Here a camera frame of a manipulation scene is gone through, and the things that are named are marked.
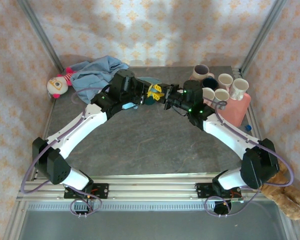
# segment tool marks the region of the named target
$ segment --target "stuffed toy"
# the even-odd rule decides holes
[[[268,182],[276,184],[285,184],[288,182],[284,174],[288,171],[286,165],[279,161],[280,171]],[[300,190],[294,186],[271,186],[264,184],[261,192],[268,199],[273,200],[283,213],[292,220],[300,219]]]
[[[46,88],[48,89],[49,95],[55,99],[68,91],[68,86],[72,86],[70,78],[75,72],[70,67],[67,67],[65,73],[65,75],[58,74],[57,77],[51,78],[47,83]]]

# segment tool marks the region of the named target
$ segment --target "pink pom-pom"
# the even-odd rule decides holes
[[[57,93],[52,94],[52,97],[54,97],[55,99],[58,99],[58,98],[60,98],[60,94],[57,94]]]
[[[74,74],[75,72],[71,69],[71,67],[66,67],[65,68],[65,72],[67,73],[67,74]]]

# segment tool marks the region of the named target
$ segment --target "brown teddy bear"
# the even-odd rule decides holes
[[[284,176],[288,171],[286,165],[279,161],[279,167],[280,171],[268,181],[269,183],[284,184],[288,182]],[[273,200],[288,218],[300,219],[300,190],[292,185],[279,187],[264,184],[261,192],[268,199]]]

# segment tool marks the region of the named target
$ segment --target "patterned wallpaper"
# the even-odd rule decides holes
[[[246,75],[262,135],[290,161],[300,187],[300,0],[288,0]]]
[[[64,67],[240,67],[275,0],[29,0]]]
[[[32,141],[50,108],[46,83],[57,74],[16,0],[0,1],[0,240],[25,171]]]

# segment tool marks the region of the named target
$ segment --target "metal floor panel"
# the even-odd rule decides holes
[[[242,204],[233,205],[233,212]],[[286,240],[273,202],[250,204],[218,218],[204,211],[100,211],[87,218],[68,211],[28,210],[19,240]]]

